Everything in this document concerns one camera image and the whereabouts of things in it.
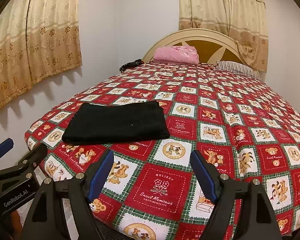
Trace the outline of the left hand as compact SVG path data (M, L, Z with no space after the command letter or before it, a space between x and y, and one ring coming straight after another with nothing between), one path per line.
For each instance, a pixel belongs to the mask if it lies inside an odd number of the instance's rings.
M5 215L2 224L3 233L1 239L20 240L23 230L20 215L17 210Z

